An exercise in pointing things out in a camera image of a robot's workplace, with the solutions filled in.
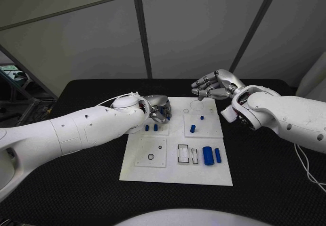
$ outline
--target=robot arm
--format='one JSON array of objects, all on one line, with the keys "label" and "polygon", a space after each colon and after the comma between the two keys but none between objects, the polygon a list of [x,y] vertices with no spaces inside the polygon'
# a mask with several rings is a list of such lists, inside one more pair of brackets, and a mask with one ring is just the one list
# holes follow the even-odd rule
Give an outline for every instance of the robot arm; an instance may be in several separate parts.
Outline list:
[{"label": "robot arm", "polygon": [[34,124],[0,129],[0,201],[47,161],[142,128],[146,117],[167,121],[167,96],[129,95],[112,108],[95,106]]},{"label": "robot arm", "polygon": [[268,88],[245,86],[223,69],[203,76],[191,88],[198,100],[203,97],[232,98],[232,104],[220,112],[227,122],[239,119],[252,130],[265,126],[282,139],[326,153],[324,102],[301,97],[281,97]]}]

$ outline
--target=black tablecloth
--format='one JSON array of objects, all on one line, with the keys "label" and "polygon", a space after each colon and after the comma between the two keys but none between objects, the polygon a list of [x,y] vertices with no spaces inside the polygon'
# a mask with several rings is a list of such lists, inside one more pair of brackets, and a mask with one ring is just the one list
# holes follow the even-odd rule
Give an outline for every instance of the black tablecloth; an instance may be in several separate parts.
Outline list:
[{"label": "black tablecloth", "polygon": [[[50,117],[92,107],[129,91],[141,95],[194,97],[193,80],[76,80],[58,97]],[[243,80],[282,96],[281,80]],[[230,99],[216,101],[217,111]],[[0,215],[34,225],[112,225],[145,212],[170,208],[219,210],[272,225],[324,225],[326,193],[308,182],[292,144],[268,128],[252,131],[220,116],[233,186],[118,181],[128,136],[41,165],[0,203]],[[305,151],[311,173],[326,180],[326,155]]]}]

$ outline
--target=white cable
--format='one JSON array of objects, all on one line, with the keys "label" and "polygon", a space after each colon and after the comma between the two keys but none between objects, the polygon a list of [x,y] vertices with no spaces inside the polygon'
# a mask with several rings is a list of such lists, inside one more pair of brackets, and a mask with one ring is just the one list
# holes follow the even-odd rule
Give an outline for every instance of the white cable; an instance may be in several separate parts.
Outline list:
[{"label": "white cable", "polygon": [[105,100],[102,103],[99,103],[96,106],[99,106],[100,104],[103,104],[105,102],[108,102],[109,100],[112,100],[112,99],[115,99],[115,98],[121,98],[122,96],[126,96],[126,95],[129,95],[131,93],[126,93],[126,94],[123,94],[123,95],[119,95],[119,96],[116,96],[116,97],[113,97],[113,98],[110,98],[110,99],[108,99],[108,100]]},{"label": "white cable", "polygon": [[320,188],[321,188],[322,191],[326,192],[326,189],[324,189],[324,187],[321,186],[322,183],[318,183],[318,182],[317,182],[315,178],[312,177],[312,175],[311,175],[309,172],[308,172],[308,159],[307,159],[307,156],[305,156],[305,154],[304,154],[304,152],[302,152],[302,155],[304,155],[305,160],[307,160],[307,167],[304,166],[302,159],[301,159],[301,157],[299,157],[299,155],[298,155],[298,152],[297,152],[297,147],[298,147],[299,151],[302,152],[299,146],[298,146],[297,144],[294,144],[294,150],[295,150],[295,153],[297,153],[297,157],[298,157],[298,160],[299,160],[299,162],[301,162],[301,164],[302,164],[302,168],[304,168],[305,171],[307,171],[307,178],[308,178],[308,180],[309,180],[311,182],[314,182],[314,183],[320,186]]},{"label": "white cable", "polygon": [[5,223],[5,222],[8,222],[9,220],[5,220],[5,221],[2,221],[2,223],[0,224],[0,226]]}]

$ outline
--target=circular hole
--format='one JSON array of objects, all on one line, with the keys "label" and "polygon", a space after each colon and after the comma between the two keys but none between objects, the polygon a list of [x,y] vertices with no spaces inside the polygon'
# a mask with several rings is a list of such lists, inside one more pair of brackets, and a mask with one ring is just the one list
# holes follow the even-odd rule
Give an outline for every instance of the circular hole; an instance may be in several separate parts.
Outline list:
[{"label": "circular hole", "polygon": [[322,138],[324,138],[324,135],[322,134],[318,134],[317,135],[317,140],[320,141]]}]

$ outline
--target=blue cylinder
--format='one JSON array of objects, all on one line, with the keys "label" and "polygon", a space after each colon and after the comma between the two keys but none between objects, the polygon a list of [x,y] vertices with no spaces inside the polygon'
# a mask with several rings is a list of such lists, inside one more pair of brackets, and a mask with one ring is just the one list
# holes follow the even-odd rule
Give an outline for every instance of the blue cylinder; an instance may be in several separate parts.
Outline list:
[{"label": "blue cylinder", "polygon": [[191,125],[191,128],[190,128],[190,132],[191,132],[191,133],[194,133],[194,128],[196,128],[196,126]]},{"label": "blue cylinder", "polygon": [[220,163],[221,159],[220,159],[219,149],[217,148],[214,148],[214,155],[216,155],[216,162]]},{"label": "blue cylinder", "polygon": [[203,147],[201,148],[201,154],[203,154],[204,165],[206,166],[213,165],[211,148]]}]

